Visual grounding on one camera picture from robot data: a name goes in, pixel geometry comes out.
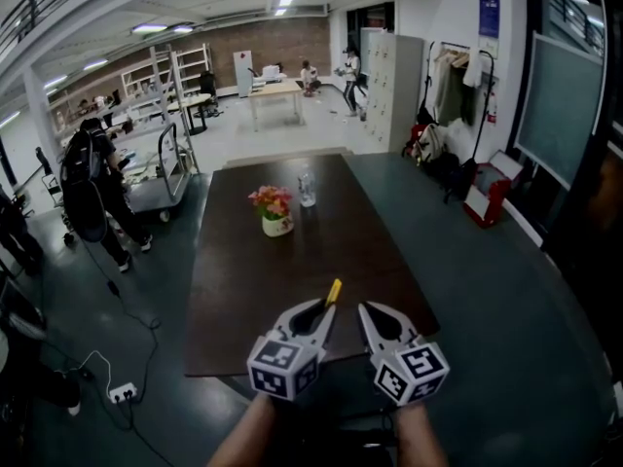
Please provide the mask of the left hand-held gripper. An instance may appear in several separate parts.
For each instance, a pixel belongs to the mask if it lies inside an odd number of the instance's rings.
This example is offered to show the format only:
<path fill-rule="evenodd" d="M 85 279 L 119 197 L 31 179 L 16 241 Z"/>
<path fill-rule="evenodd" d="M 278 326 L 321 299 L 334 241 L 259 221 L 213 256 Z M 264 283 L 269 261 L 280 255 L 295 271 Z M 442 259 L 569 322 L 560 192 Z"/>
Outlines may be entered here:
<path fill-rule="evenodd" d="M 294 402 L 318 379 L 335 315 L 336 306 L 321 299 L 285 310 L 274 325 L 278 339 L 260 336 L 249 353 L 246 365 L 252 389 Z"/>

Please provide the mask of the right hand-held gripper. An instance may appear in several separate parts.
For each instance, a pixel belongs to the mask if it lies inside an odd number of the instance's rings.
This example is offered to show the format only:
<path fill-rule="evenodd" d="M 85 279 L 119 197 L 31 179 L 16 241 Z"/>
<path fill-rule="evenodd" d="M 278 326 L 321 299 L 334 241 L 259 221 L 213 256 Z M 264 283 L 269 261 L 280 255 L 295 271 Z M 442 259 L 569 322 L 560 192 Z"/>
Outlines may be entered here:
<path fill-rule="evenodd" d="M 359 322 L 374 385 L 395 405 L 410 405 L 434 395 L 450 372 L 439 346 L 427 342 L 403 312 L 374 302 L 358 306 Z"/>

